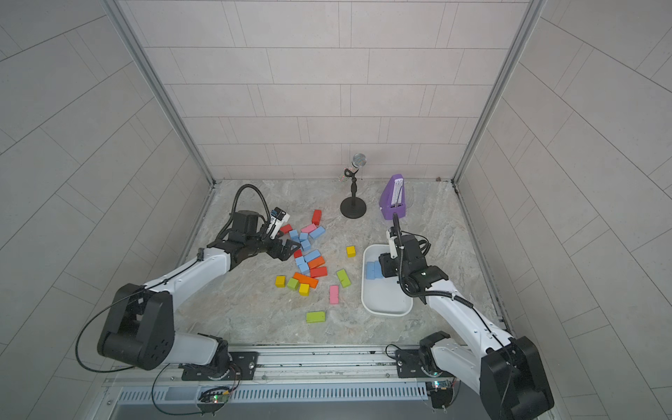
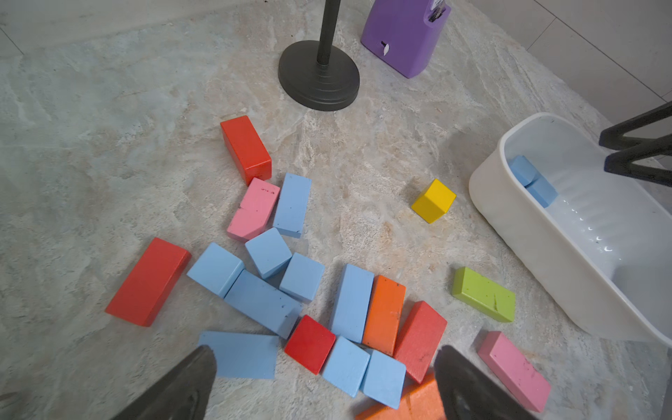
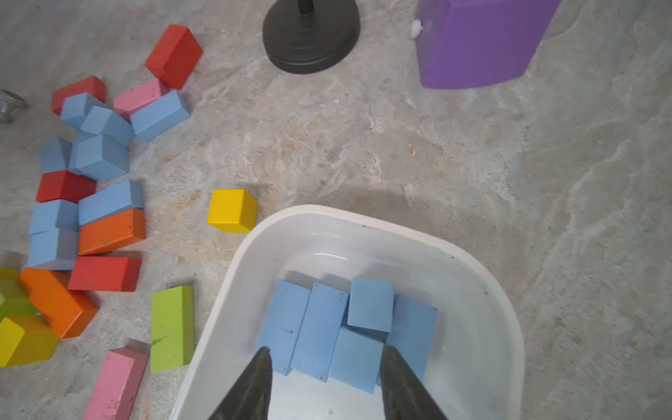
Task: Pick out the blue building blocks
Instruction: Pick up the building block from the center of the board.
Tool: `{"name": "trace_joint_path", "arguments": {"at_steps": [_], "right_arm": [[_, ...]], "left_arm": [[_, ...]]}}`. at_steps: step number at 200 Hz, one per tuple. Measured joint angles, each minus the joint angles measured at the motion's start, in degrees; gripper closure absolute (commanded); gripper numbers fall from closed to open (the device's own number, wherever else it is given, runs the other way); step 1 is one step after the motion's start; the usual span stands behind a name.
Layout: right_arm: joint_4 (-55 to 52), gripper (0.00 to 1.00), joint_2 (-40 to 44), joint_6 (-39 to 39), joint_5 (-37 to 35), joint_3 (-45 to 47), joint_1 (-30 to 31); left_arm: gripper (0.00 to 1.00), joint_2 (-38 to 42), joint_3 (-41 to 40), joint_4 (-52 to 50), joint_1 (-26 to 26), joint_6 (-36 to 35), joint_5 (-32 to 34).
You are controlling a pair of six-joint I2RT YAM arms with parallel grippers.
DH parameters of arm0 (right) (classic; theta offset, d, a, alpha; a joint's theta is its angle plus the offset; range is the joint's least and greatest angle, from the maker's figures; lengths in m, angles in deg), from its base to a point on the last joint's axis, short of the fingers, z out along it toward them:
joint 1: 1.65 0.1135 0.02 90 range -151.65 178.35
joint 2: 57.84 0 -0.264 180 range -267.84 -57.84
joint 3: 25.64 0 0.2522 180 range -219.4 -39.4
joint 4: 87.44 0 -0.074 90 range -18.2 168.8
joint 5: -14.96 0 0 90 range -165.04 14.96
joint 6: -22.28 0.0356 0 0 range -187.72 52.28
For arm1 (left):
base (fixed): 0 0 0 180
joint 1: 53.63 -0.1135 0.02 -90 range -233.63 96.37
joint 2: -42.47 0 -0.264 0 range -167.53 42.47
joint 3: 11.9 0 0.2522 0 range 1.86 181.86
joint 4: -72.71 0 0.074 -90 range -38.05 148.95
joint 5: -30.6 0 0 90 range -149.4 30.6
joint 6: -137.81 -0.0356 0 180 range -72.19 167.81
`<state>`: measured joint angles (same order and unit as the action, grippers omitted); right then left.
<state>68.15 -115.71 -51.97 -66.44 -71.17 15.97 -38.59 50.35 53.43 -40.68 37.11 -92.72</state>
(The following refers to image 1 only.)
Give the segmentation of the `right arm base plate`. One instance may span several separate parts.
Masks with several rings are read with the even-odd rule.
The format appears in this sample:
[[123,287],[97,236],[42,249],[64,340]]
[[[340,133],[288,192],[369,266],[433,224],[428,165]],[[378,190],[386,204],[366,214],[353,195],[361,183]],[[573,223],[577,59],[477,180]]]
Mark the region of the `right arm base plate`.
[[426,367],[421,361],[416,349],[396,349],[390,357],[394,360],[397,367],[397,375],[402,379],[432,379],[449,378],[452,375],[446,371],[439,371],[434,367]]

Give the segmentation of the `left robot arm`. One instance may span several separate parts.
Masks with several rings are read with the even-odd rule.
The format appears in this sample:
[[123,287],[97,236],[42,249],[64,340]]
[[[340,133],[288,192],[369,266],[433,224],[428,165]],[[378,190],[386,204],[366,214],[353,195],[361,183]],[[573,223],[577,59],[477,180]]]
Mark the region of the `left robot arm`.
[[117,290],[112,303],[99,312],[106,320],[98,355],[120,362],[121,371],[181,364],[204,369],[207,376],[227,374],[227,341],[177,333],[174,313],[196,292],[250,257],[266,254],[279,261],[292,257],[300,245],[281,231],[289,220],[281,208],[266,206],[261,214],[232,207],[223,228],[211,243],[199,248],[196,257],[160,278]]

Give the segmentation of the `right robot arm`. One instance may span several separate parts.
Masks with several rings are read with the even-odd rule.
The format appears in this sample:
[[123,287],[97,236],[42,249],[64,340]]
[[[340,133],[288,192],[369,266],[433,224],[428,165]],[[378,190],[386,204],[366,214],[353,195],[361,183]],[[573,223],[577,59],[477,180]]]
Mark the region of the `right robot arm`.
[[458,291],[449,276],[427,264],[427,241],[398,231],[380,256],[383,275],[395,278],[402,292],[420,299],[458,334],[430,334],[418,355],[430,375],[449,373],[479,394],[492,419],[535,419],[555,405],[544,364],[527,337],[513,337],[483,315]]

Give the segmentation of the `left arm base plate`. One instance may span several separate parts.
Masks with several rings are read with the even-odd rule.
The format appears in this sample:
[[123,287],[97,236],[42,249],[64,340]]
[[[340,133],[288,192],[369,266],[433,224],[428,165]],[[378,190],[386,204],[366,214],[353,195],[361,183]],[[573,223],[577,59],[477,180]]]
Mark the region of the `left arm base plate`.
[[259,353],[220,353],[208,365],[180,364],[183,381],[251,381]]

